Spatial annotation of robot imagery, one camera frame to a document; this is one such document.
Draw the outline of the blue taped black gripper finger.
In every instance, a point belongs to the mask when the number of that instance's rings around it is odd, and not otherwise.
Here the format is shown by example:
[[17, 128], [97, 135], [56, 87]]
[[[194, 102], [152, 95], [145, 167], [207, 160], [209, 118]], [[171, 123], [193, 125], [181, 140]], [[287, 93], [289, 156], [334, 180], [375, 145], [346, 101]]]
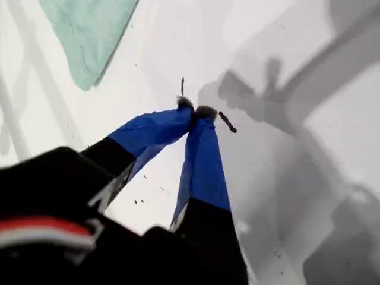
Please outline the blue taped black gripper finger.
[[247, 284], [214, 121], [200, 106], [188, 132], [172, 230], [186, 284]]
[[190, 129], [194, 106], [180, 96], [177, 108], [145, 113], [123, 124], [81, 154], [127, 184], [166, 146], [175, 143]]

